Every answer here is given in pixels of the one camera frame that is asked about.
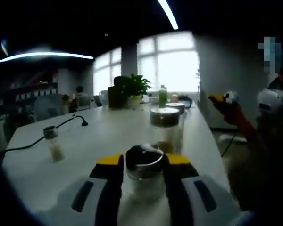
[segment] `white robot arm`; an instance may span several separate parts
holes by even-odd
[[[283,91],[264,89],[258,94],[258,106],[261,113],[276,115],[283,107]]]

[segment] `green bottle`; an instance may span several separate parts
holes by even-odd
[[[165,107],[167,102],[167,92],[165,85],[161,85],[158,91],[159,107]]]

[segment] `ceiling light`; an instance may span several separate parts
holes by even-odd
[[[78,58],[84,58],[84,59],[90,59],[90,60],[93,59],[92,56],[84,56],[84,55],[72,54],[72,53],[38,52],[38,53],[24,53],[24,54],[19,54],[15,56],[10,56],[10,57],[0,60],[0,63],[6,62],[9,60],[23,58],[23,57],[36,57],[36,56],[61,56],[61,57],[68,56],[68,57],[78,57]]]
[[[177,22],[174,18],[174,15],[173,15],[167,1],[166,0],[158,0],[158,2],[160,3],[161,7],[163,8],[163,10],[164,10],[166,16],[168,17],[173,29],[177,30],[178,29]]]

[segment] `silver lid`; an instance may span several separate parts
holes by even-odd
[[[178,109],[179,114],[183,114],[185,110],[184,103],[167,103],[166,106]]]
[[[179,110],[172,107],[152,108],[150,122],[153,126],[172,127],[178,125]]]
[[[43,129],[43,134],[45,136],[45,139],[53,139],[58,136],[58,132],[56,130],[55,126],[48,126]]]
[[[128,175],[132,178],[152,178],[162,172],[163,151],[150,144],[133,146],[126,153]]]

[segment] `black cable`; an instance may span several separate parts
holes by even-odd
[[[73,120],[73,119],[75,119],[75,118],[81,118],[81,119],[83,120],[82,126],[87,126],[87,125],[88,125],[88,123],[86,122],[86,120],[85,120],[82,116],[76,115],[76,116],[72,117],[71,119],[68,119],[68,120],[66,120],[65,122],[59,124],[58,126],[56,126],[56,128],[59,128],[60,126],[64,125],[65,123],[67,123],[67,122],[69,122],[69,121],[71,121],[71,120]],[[40,142],[41,140],[43,140],[44,138],[45,138],[44,136],[41,137],[40,139],[38,139],[37,141],[35,141],[35,142],[32,143],[31,145],[24,146],[24,147],[10,148],[10,149],[7,149],[7,150],[5,150],[5,151],[3,151],[3,152],[6,153],[6,152],[9,152],[9,151],[23,150],[23,149],[30,148],[30,147],[34,146],[35,144],[37,144],[38,142]]]
[[[229,147],[231,146],[234,138],[235,138],[236,134],[233,136],[233,138],[231,139],[231,141],[229,142],[228,146],[226,147],[225,151],[223,152],[223,154],[221,155],[221,158],[226,154],[226,152],[228,151]]]

